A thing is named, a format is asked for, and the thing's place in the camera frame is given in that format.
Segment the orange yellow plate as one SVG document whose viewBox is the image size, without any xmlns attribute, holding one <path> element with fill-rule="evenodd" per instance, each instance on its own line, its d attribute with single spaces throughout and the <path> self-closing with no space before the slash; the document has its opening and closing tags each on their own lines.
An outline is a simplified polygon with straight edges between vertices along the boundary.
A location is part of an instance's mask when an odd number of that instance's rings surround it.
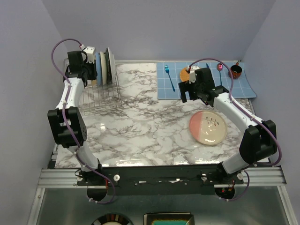
<svg viewBox="0 0 300 225">
<path fill-rule="evenodd" d="M 92 80 L 92 81 L 91 81 L 91 85 L 92 85 L 92 86 L 97 85 L 97 80 Z"/>
</svg>

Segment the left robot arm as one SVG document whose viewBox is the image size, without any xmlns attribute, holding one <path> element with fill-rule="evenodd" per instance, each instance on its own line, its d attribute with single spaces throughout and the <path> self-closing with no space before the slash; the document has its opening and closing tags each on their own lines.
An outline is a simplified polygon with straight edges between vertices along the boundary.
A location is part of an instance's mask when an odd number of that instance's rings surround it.
<svg viewBox="0 0 300 225">
<path fill-rule="evenodd" d="M 80 163 L 81 171 L 88 173 L 93 185 L 103 182 L 101 164 L 93 155 L 87 140 L 87 128 L 79 110 L 80 97 L 88 80 L 97 77 L 95 63 L 87 62 L 84 51 L 67 53 L 69 66 L 63 75 L 64 91 L 55 109 L 47 113 L 55 143 L 69 150 Z"/>
</svg>

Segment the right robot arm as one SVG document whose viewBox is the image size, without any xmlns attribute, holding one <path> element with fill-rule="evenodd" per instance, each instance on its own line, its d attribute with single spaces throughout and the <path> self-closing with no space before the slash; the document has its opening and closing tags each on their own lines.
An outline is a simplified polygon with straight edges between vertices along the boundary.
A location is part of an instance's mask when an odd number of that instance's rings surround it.
<svg viewBox="0 0 300 225">
<path fill-rule="evenodd" d="M 202 100 L 223 113 L 243 133 L 238 153 L 218 164 L 218 182 L 225 184 L 234 173 L 280 153 L 273 121 L 256 117 L 232 97 L 230 90 L 216 86 L 209 68 L 189 67 L 187 73 L 189 80 L 179 83 L 182 102 Z"/>
</svg>

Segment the light blue plate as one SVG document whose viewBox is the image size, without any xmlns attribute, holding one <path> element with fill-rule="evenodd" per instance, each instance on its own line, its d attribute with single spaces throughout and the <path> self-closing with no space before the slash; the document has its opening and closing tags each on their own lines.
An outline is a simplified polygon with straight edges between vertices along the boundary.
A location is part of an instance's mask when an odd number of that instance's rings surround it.
<svg viewBox="0 0 300 225">
<path fill-rule="evenodd" d="M 97 72 L 97 85 L 102 85 L 102 64 L 101 64 L 101 57 L 98 52 L 95 54 L 95 65 L 96 65 L 96 72 Z"/>
</svg>

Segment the pink and cream plate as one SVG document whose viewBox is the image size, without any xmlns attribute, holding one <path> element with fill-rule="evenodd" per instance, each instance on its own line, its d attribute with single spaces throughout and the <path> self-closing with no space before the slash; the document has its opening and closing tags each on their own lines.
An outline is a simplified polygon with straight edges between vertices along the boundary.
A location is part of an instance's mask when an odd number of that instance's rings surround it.
<svg viewBox="0 0 300 225">
<path fill-rule="evenodd" d="M 216 112 L 201 110 L 192 115 L 189 121 L 191 135 L 201 144 L 216 145 L 227 136 L 227 124 Z"/>
</svg>

